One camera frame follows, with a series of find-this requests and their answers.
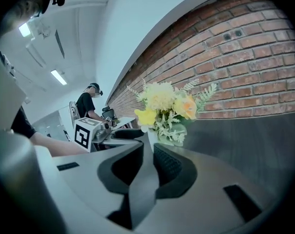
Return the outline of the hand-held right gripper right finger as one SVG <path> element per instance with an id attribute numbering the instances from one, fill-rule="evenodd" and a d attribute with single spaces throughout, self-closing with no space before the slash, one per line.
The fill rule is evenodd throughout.
<path id="1" fill-rule="evenodd" d="M 156 144 L 154 165 L 155 231 L 252 231 L 275 203 L 265 188 L 213 156 Z"/>

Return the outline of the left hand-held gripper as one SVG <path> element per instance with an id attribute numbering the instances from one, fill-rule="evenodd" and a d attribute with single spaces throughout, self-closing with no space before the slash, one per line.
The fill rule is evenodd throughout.
<path id="1" fill-rule="evenodd" d="M 76 119 L 74 122 L 74 142 L 84 150 L 96 152 L 99 145 L 111 134 L 112 128 L 106 122 L 87 117 Z M 144 136 L 140 129 L 118 129 L 112 134 L 112 139 L 135 139 Z"/>

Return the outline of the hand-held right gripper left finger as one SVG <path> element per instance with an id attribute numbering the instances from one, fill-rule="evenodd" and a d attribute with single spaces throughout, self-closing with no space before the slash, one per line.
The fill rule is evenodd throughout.
<path id="1" fill-rule="evenodd" d="M 65 228 L 132 228 L 130 185 L 143 163 L 143 144 L 51 157 L 36 146 L 39 169 Z"/>

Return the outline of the white plastic container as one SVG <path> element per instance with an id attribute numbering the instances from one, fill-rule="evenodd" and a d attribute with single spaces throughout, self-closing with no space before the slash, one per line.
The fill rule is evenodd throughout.
<path id="1" fill-rule="evenodd" d="M 154 145 L 156 143 L 159 143 L 157 132 L 154 131 L 153 129 L 148 129 L 147 134 L 148 134 L 151 150 L 152 152 L 154 152 Z"/>

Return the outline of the yellow flowers bunch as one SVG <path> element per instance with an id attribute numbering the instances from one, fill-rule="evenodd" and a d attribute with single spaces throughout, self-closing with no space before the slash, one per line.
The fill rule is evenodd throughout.
<path id="1" fill-rule="evenodd" d="M 135 109 L 140 129 L 147 133 L 148 129 L 157 132 L 159 143 L 182 147 L 187 136 L 186 123 L 194 121 L 197 114 L 205 109 L 205 105 L 217 92 L 217 84 L 194 94 L 193 89 L 199 85 L 195 79 L 182 88 L 174 87 L 171 82 L 147 83 L 142 81 L 143 90 L 139 93 L 127 86 L 144 109 Z"/>

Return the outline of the person's left forearm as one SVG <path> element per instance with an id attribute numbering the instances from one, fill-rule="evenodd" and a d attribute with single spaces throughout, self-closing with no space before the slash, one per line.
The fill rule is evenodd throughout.
<path id="1" fill-rule="evenodd" d="M 34 133 L 30 140 L 34 145 L 47 148 L 52 157 L 88 154 L 86 150 L 73 142 L 53 139 L 38 132 Z"/>

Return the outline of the black office chair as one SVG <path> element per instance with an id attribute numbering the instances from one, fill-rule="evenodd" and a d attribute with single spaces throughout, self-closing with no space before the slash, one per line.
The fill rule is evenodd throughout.
<path id="1" fill-rule="evenodd" d="M 112 108 L 110 108 L 109 106 L 104 107 L 102 109 L 102 116 L 104 118 L 108 118 L 108 117 L 115 118 L 114 110 Z"/>

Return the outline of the dark wooden table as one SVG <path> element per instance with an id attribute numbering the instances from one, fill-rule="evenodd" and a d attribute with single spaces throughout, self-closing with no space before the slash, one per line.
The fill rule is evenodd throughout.
<path id="1" fill-rule="evenodd" d="M 183 148 L 213 156 L 239 170 L 251 182 L 265 188 L 283 201 L 295 177 L 295 113 L 268 117 L 198 120 L 191 125 L 191 138 Z M 159 188 L 154 152 L 148 164 L 151 189 L 147 179 L 139 179 L 140 199 L 151 196 L 156 202 Z"/>

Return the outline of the person's black shirt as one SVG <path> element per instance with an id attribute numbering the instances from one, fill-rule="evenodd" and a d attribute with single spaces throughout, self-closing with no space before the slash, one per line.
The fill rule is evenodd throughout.
<path id="1" fill-rule="evenodd" d="M 14 133 L 23 135 L 28 139 L 30 139 L 36 133 L 36 130 L 30 124 L 22 107 L 20 107 L 17 115 L 15 116 L 11 129 L 14 131 Z"/>

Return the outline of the ceiling light panel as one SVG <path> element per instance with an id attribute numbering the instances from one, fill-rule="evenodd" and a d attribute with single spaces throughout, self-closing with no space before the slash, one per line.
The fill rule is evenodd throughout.
<path id="1" fill-rule="evenodd" d="M 64 80 L 64 78 L 59 74 L 57 70 L 52 70 L 51 75 L 61 84 L 61 85 L 67 85 L 67 82 Z"/>
<path id="2" fill-rule="evenodd" d="M 28 26 L 27 23 L 22 24 L 22 25 L 19 27 L 19 31 L 20 31 L 21 35 L 22 35 L 24 38 L 32 34 L 32 32 L 31 32 L 31 30 L 30 30 L 30 28 L 29 28 L 29 26 Z"/>

